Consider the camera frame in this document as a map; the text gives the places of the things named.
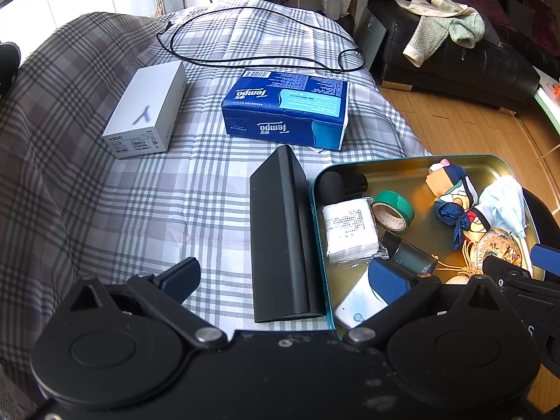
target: tempo tissue pack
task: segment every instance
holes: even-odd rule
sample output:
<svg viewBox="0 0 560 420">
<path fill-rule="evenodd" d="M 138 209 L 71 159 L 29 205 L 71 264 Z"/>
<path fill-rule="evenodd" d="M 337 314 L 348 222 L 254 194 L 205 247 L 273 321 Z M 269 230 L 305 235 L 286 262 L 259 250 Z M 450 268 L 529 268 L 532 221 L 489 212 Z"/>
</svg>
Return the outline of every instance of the tempo tissue pack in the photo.
<svg viewBox="0 0 560 420">
<path fill-rule="evenodd" d="M 348 124 L 348 82 L 246 70 L 222 101 L 232 136 L 340 150 Z"/>
</svg>

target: green tape roll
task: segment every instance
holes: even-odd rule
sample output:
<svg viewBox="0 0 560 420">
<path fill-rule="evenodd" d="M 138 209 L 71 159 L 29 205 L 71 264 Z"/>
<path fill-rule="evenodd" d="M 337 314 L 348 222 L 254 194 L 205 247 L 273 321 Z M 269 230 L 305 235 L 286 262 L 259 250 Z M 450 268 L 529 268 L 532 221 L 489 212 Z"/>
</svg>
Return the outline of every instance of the green tape roll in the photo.
<svg viewBox="0 0 560 420">
<path fill-rule="evenodd" d="M 404 232 L 414 219 L 414 208 L 394 191 L 382 191 L 373 200 L 373 216 L 383 227 Z"/>
</svg>

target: sofa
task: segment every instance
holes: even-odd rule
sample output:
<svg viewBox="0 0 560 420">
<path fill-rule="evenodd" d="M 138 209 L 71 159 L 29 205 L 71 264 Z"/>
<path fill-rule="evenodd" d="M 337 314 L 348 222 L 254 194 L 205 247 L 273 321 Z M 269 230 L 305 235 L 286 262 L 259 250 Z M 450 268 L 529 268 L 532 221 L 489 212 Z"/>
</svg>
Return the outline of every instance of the sofa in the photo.
<svg viewBox="0 0 560 420">
<path fill-rule="evenodd" d="M 505 11 L 507 0 L 498 1 Z M 474 49 L 465 49 L 448 38 L 417 68 L 403 50 L 420 16 L 401 8 L 394 0 L 369 0 L 368 8 L 387 30 L 372 66 L 374 75 L 387 86 L 397 83 L 399 87 L 432 89 L 516 112 L 533 99 L 538 88 L 540 77 L 533 65 L 552 77 L 560 77 L 558 58 L 515 28 L 495 22 L 492 26 L 498 42 L 483 39 Z"/>
</svg>

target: barcode label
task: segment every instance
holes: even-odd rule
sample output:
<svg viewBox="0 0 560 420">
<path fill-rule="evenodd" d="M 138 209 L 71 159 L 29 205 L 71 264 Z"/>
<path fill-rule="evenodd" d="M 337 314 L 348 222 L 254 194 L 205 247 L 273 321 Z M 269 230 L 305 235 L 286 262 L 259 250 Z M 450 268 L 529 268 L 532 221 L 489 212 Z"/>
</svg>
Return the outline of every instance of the barcode label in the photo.
<svg viewBox="0 0 560 420">
<path fill-rule="evenodd" d="M 243 77 L 262 77 L 264 79 L 268 79 L 270 74 L 271 71 L 245 71 L 243 73 Z"/>
</svg>

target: bed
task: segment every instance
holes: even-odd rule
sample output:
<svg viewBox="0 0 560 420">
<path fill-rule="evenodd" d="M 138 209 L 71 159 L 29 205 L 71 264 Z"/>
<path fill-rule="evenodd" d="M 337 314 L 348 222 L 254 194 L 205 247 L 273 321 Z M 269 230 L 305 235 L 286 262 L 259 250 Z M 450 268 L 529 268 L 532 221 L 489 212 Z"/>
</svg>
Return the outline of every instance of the bed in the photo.
<svg viewBox="0 0 560 420">
<path fill-rule="evenodd" d="M 185 306 L 229 336 L 235 329 L 326 328 L 323 318 L 253 320 L 249 176 L 279 144 L 226 135 L 220 103 L 242 70 L 184 63 L 187 90 L 167 153 L 118 161 L 101 138 L 135 71 L 174 60 L 155 38 L 168 21 L 164 43 L 194 15 L 242 8 L 200 17 L 177 35 L 177 51 L 194 57 L 281 51 L 336 67 L 338 53 L 351 47 L 251 6 L 349 38 L 321 15 L 260 0 L 157 18 L 93 13 L 34 52 L 0 103 L 0 363 L 28 393 L 30 349 L 80 277 L 123 283 L 194 256 L 202 281 Z M 348 56 L 349 66 L 360 62 Z M 292 147 L 308 180 L 333 163 L 427 154 L 366 69 L 336 77 L 351 83 L 348 129 L 339 152 Z"/>
</svg>

